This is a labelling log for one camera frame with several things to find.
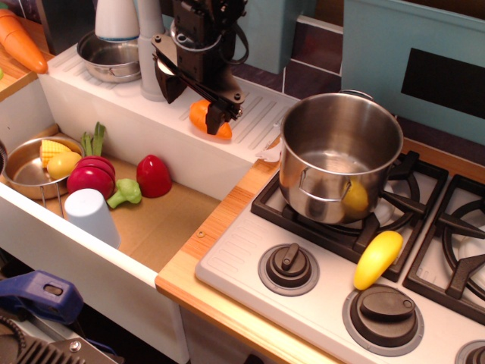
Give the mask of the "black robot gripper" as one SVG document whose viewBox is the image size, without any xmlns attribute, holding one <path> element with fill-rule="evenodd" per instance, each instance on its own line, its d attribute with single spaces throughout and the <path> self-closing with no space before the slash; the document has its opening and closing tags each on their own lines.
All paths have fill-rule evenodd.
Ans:
<svg viewBox="0 0 485 364">
<path fill-rule="evenodd" d="M 231 73 L 245 57 L 234 58 L 236 40 L 245 39 L 237 21 L 245 15 L 244 1 L 166 1 L 173 18 L 167 35 L 152 37 L 155 76 L 168 104 L 189 87 L 210 102 L 206 133 L 216 135 L 238 118 L 244 95 Z"/>
</svg>

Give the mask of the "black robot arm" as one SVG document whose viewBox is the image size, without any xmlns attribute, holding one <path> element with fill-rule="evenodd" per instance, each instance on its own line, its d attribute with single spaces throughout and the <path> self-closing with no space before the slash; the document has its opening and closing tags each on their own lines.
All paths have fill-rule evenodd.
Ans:
<svg viewBox="0 0 485 364">
<path fill-rule="evenodd" d="M 172 1 L 169 30 L 152 37 L 155 75 L 169 103 L 189 87 L 204 99 L 194 117 L 203 132 L 218 135 L 239 118 L 245 95 L 231 68 L 245 63 L 249 43 L 238 20 L 246 1 Z"/>
</svg>

